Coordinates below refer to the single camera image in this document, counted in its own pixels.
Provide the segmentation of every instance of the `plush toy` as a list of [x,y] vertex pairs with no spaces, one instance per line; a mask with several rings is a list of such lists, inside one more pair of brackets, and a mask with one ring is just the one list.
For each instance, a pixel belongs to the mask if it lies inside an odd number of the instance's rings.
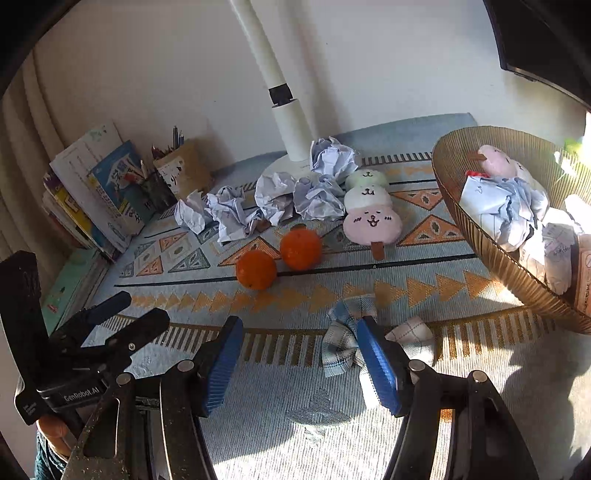
[[370,185],[379,185],[381,187],[388,187],[388,179],[386,175],[377,170],[370,170],[364,168],[363,170],[354,171],[347,177],[345,181],[345,188],[347,190],[353,187],[368,187]]
[[531,176],[531,173],[517,160],[513,160],[502,150],[491,145],[483,145],[478,149],[475,160],[481,161],[482,169],[491,177],[512,179],[519,177],[530,184],[532,189],[544,192],[544,187]]
[[345,210],[365,208],[370,205],[392,206],[392,198],[384,187],[367,185],[353,187],[345,194]]
[[376,260],[384,259],[384,245],[396,241],[402,232],[402,220],[392,210],[392,199],[381,186],[351,188],[345,194],[347,217],[343,231],[359,245],[371,245]]

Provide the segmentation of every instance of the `screw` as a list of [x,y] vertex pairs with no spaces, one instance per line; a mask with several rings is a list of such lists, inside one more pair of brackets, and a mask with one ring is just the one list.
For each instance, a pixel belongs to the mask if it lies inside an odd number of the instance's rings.
[[127,372],[123,372],[122,374],[117,375],[117,385],[125,385],[128,384],[131,380],[131,374]]
[[192,370],[194,366],[195,364],[192,360],[183,360],[182,362],[178,363],[177,368],[180,372],[188,372]]
[[480,370],[474,370],[472,372],[472,378],[474,379],[474,382],[476,382],[476,383],[484,383],[488,380],[486,373],[484,373]]
[[408,363],[408,367],[413,372],[422,372],[423,370],[425,370],[425,364],[420,360],[411,360]]

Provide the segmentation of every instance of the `stack of books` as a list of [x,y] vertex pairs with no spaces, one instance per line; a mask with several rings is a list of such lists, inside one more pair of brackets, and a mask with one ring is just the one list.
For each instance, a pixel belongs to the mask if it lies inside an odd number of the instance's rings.
[[79,248],[61,269],[41,311],[50,335],[81,309],[91,306],[109,263],[97,249]]
[[88,131],[50,163],[43,206],[69,234],[73,247],[98,249],[115,261],[155,209],[139,185],[145,180],[131,142],[112,122]]

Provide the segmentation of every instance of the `beige curtain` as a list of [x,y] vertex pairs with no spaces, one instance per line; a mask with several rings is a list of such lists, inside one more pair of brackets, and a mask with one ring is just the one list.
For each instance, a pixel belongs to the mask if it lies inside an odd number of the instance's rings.
[[18,250],[35,253],[46,294],[71,249],[42,208],[43,174],[64,145],[39,88],[34,53],[4,93],[1,109],[0,260]]

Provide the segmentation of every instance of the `plaid cloth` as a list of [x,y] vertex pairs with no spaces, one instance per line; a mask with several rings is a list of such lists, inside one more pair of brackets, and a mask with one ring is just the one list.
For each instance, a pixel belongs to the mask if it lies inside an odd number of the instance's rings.
[[[330,325],[322,339],[322,366],[325,377],[344,374],[357,364],[361,367],[359,381],[367,408],[379,404],[378,396],[369,376],[365,361],[357,344],[357,321],[364,316],[376,320],[373,294],[339,300],[326,314]],[[410,359],[419,359],[427,365],[435,360],[435,338],[427,325],[413,317],[390,331],[386,338],[398,342]]]

